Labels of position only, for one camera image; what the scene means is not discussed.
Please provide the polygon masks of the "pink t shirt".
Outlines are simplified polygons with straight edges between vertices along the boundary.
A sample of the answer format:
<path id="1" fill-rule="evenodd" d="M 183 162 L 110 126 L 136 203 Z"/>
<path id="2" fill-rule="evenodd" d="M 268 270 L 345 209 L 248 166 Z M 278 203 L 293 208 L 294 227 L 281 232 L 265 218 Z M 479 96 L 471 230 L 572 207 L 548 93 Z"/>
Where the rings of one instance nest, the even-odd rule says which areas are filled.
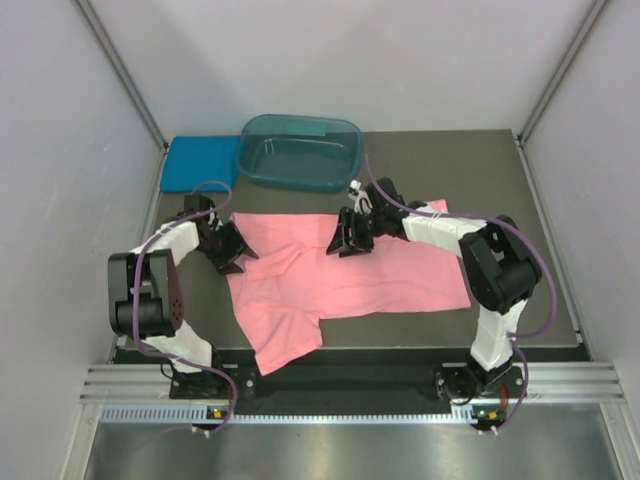
<path id="1" fill-rule="evenodd" d="M 235 213 L 231 219 L 257 254 L 227 280 L 262 375 L 320 348 L 323 320 L 471 304 L 457 257 L 439 248 L 383 236 L 372 253 L 340 258 L 326 253 L 334 215 Z"/>

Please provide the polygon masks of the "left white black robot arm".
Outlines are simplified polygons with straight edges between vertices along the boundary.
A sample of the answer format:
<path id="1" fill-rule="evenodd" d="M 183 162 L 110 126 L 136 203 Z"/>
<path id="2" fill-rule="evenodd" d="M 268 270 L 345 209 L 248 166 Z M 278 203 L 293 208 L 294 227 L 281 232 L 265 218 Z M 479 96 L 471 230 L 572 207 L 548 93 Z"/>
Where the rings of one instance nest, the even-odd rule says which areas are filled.
<path id="1" fill-rule="evenodd" d="M 216 348 L 186 320 L 177 267 L 192 252 L 204 254 L 221 276 L 241 274 L 238 260 L 258 257 L 236 224 L 221 221 L 213 207 L 183 212 L 141 246 L 108 259 L 110 326 L 141 354 L 167 360 L 171 381 L 186 397 L 232 396 L 234 383 Z"/>

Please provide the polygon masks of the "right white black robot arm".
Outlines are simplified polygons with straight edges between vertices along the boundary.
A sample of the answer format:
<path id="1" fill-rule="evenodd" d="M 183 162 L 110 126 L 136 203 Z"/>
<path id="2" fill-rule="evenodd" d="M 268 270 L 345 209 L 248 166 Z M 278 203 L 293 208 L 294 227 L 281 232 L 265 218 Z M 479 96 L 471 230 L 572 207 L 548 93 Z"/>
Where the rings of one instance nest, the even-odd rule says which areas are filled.
<path id="1" fill-rule="evenodd" d="M 470 292 L 479 304 L 476 336 L 464 367 L 467 397 L 498 390 L 511 369 L 518 323 L 541 267 L 514 234 L 510 218 L 453 218 L 422 202 L 394 205 L 371 200 L 365 209 L 344 207 L 326 253 L 349 257 L 370 253 L 387 235 L 427 244 L 462 260 Z"/>

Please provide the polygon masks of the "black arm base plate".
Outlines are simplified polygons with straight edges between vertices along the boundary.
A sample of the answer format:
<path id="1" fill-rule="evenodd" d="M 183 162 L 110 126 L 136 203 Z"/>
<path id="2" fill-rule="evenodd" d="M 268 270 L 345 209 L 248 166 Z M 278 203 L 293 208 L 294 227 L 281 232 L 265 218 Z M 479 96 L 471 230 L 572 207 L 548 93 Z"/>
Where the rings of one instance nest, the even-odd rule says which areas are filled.
<path id="1" fill-rule="evenodd" d="M 477 392 L 462 349 L 321 349 L 270 374 L 261 374 L 253 352 L 222 349 L 220 365 L 235 377 L 243 400 L 277 393 L 413 391 L 435 399 L 441 390 L 467 399 Z"/>

